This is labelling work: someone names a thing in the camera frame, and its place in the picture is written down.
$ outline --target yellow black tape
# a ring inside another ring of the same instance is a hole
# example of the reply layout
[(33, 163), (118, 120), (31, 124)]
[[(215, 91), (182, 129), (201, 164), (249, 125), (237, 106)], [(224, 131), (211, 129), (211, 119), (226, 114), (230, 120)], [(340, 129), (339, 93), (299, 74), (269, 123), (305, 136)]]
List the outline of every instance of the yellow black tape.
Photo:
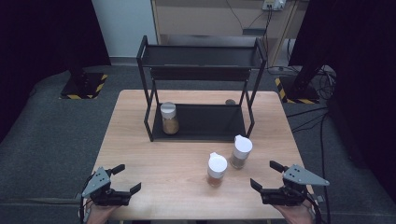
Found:
[(71, 99), (71, 100), (80, 100), (80, 99), (96, 99), (99, 95), (99, 92), (102, 90), (103, 85), (105, 85), (107, 75), (102, 75), (98, 86), (96, 87), (95, 94), (92, 95), (83, 95), (83, 94), (68, 94), (68, 95), (61, 95), (60, 99)]
[(275, 79), (275, 83), (277, 86), (277, 90), (279, 91), (279, 97), (280, 100), (283, 103), (289, 103), (289, 104), (308, 104), (308, 105), (312, 105), (312, 104), (319, 104), (319, 100), (310, 100), (310, 99), (289, 99), (288, 96), (285, 93), (285, 90), (283, 89), (282, 83), (280, 82), (279, 78)]

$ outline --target white lid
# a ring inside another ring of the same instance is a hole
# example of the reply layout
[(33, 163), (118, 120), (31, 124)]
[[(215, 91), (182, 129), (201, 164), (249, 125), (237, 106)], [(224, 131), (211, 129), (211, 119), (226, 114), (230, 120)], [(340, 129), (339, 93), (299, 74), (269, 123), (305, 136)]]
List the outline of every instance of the white lid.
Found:
[(227, 160), (217, 154), (216, 152), (210, 153), (210, 159), (208, 162), (207, 171), (212, 177), (221, 178), (224, 176), (224, 172), (227, 169)]
[(235, 149), (233, 154), (238, 159), (246, 159), (251, 149), (253, 149), (253, 144), (250, 139), (241, 136), (240, 134), (235, 137)]
[(161, 114), (165, 119), (172, 119), (176, 115), (176, 105), (171, 102), (166, 102), (161, 105)]

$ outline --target black metal shelf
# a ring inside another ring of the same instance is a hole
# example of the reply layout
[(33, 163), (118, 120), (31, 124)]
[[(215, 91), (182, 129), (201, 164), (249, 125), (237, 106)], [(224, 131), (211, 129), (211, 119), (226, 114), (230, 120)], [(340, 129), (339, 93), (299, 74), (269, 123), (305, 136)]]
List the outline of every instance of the black metal shelf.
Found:
[(233, 141), (245, 135), (245, 123), (239, 105), (180, 105), (177, 106), (179, 131), (163, 132), (161, 109), (157, 107), (152, 136), (157, 140)]
[[(148, 103), (144, 123), (150, 141), (231, 142), (238, 134), (249, 137), (254, 126), (251, 107), (266, 63), (260, 39), (256, 39), (254, 46), (251, 47), (160, 46), (149, 45), (147, 37), (144, 36), (136, 60)], [(145, 67), (149, 68), (151, 75), (150, 95)], [(252, 69), (258, 69), (259, 74), (249, 96), (247, 86)], [(156, 86), (156, 81), (161, 80), (240, 81), (244, 83), (244, 86), (240, 101), (235, 105), (177, 105), (179, 131), (168, 135), (163, 132), (160, 110), (162, 103), (160, 103)], [(157, 109), (151, 130), (148, 120), (154, 98)], [(246, 99), (250, 118), (247, 131), (242, 113), (244, 99)]]

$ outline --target electrical outlet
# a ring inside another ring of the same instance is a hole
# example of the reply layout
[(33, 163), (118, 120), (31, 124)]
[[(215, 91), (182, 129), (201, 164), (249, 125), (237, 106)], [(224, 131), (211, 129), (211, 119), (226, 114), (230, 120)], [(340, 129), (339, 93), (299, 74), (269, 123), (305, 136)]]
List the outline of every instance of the electrical outlet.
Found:
[(283, 10), (286, 5), (286, 0), (264, 0), (262, 4), (262, 10), (271, 10), (279, 11)]

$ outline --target black cloth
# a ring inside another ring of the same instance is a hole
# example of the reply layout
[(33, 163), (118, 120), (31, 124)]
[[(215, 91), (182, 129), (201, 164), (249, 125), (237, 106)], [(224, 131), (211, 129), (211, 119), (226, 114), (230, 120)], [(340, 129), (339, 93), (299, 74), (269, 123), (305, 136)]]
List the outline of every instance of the black cloth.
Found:
[(0, 142), (39, 80), (110, 64), (91, 1), (0, 1), (0, 33)]
[[(333, 99), (365, 162), (394, 202), (395, 8), (389, 0), (311, 0), (290, 58), (290, 65), (305, 65), (313, 52), (325, 55), (323, 64), (336, 73)], [(325, 35), (332, 38), (315, 46)]]

